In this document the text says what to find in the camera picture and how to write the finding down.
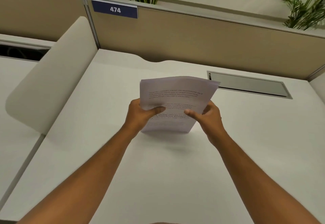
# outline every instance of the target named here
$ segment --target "number sign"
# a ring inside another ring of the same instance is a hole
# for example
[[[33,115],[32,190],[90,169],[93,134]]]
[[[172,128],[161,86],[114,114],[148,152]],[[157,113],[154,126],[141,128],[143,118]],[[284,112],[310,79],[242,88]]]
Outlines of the number sign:
[[[114,2],[91,0],[94,11],[117,16],[138,18],[138,7]]]

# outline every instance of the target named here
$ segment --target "stack of paper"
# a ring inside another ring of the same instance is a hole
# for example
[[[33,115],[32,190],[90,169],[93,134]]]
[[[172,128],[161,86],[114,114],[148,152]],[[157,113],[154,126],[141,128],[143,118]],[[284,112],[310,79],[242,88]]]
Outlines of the stack of paper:
[[[188,76],[143,79],[140,82],[140,106],[144,110],[164,106],[166,110],[152,117],[143,132],[168,130],[188,133],[195,120],[185,109],[202,113],[220,82]]]

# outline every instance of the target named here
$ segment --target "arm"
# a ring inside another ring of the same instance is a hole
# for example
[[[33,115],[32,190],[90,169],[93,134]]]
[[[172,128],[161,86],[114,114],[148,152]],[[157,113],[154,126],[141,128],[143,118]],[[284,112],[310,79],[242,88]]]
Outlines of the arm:
[[[129,105],[122,128],[18,224],[87,224],[95,214],[131,140],[148,120],[165,110],[144,111],[140,99]]]
[[[320,224],[231,139],[213,102],[209,102],[203,114],[192,110],[184,113],[200,123],[209,141],[219,151],[255,224]]]

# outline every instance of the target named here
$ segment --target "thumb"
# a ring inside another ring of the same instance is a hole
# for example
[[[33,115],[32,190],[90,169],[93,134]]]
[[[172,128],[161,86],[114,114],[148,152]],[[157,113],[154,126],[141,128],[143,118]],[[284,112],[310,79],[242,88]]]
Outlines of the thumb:
[[[198,114],[197,112],[191,110],[191,109],[185,109],[184,114],[188,115],[189,117],[195,119],[196,121],[200,122],[201,120],[201,114]]]
[[[160,114],[162,112],[164,112],[166,110],[165,107],[155,107],[153,109],[149,109],[146,111],[146,113],[148,114],[149,118],[155,116],[156,114]]]

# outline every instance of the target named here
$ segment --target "desk surface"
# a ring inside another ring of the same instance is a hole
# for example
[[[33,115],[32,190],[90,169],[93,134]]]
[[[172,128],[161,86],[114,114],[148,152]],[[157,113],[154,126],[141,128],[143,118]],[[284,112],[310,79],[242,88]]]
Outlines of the desk surface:
[[[40,136],[5,110],[8,95],[36,64],[0,57],[0,209],[6,190]]]
[[[325,222],[325,105],[303,80],[99,50],[0,212],[19,220],[123,124],[141,79],[207,70],[283,81],[293,99],[217,90],[224,125],[275,181]],[[91,223],[253,223],[217,150],[196,123],[189,134],[132,141]]]

